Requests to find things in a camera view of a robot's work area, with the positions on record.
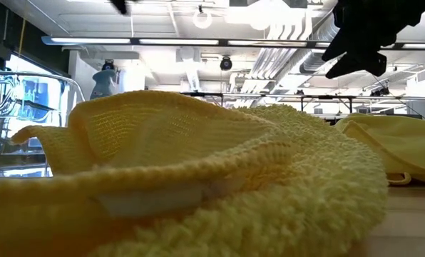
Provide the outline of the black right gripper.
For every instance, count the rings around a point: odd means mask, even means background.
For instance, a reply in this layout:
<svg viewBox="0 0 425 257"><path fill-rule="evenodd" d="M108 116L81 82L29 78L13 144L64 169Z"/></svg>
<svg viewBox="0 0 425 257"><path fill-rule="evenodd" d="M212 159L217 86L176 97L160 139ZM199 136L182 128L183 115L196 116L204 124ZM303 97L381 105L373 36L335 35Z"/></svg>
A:
<svg viewBox="0 0 425 257"><path fill-rule="evenodd" d="M339 29L322 55L323 61L344 54L325 74L334 79L356 71L381 76L386 57L375 53L396 41L406 26L416 26L425 12L425 0L338 0L333 8Z"/></svg>

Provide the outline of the pale yellow plush microfiber towel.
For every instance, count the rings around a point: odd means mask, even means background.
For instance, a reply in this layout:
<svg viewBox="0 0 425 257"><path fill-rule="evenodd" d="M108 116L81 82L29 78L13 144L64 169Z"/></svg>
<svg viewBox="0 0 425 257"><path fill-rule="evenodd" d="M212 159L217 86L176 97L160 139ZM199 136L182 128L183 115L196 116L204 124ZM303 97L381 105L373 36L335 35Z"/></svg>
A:
<svg viewBox="0 0 425 257"><path fill-rule="evenodd" d="M289 106L162 91L27 126L50 178L0 178L0 257L340 257L385 217L378 156Z"/></svg>

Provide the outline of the LED light bar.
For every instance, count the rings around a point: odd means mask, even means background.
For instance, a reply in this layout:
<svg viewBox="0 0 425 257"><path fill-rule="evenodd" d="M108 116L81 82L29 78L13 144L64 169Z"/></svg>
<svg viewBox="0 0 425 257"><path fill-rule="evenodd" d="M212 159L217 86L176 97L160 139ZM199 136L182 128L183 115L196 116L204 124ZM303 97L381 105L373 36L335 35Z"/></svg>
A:
<svg viewBox="0 0 425 257"><path fill-rule="evenodd" d="M327 49L329 41L269 40L269 39L185 39L185 38L104 38L42 36L45 45L52 46L207 46L243 48Z"/></svg>

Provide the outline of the silver ventilation duct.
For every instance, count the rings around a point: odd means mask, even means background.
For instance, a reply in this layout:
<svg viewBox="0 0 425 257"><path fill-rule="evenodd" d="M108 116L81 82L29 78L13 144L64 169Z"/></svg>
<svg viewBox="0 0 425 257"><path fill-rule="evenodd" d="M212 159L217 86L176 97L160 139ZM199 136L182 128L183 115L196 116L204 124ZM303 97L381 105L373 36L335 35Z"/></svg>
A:
<svg viewBox="0 0 425 257"><path fill-rule="evenodd" d="M325 21L315 32L313 32L309 39L314 41L331 41L338 31L339 29L334 25L333 20L330 19ZM299 66L299 71L302 74L313 74L319 71L320 67L324 64L322 53L311 49L306 59Z"/></svg>

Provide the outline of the black metal rack rail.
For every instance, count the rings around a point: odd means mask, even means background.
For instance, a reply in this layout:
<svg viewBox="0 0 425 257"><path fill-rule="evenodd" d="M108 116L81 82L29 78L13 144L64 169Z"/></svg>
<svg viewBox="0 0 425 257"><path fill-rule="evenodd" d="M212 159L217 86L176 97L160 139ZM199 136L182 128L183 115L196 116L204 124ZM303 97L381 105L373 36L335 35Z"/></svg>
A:
<svg viewBox="0 0 425 257"><path fill-rule="evenodd" d="M407 101L425 101L422 96L336 96L336 95L299 95L299 94L230 94L230 93L213 93L213 92L180 92L180 94L192 97L218 97L221 99L220 105L223 106L224 99L297 99L301 103L301 109L305 107L305 99L315 99L320 101L348 100L349 111L352 112L352 104L354 101L370 101L371 104L380 102L396 101L405 104Z"/></svg>

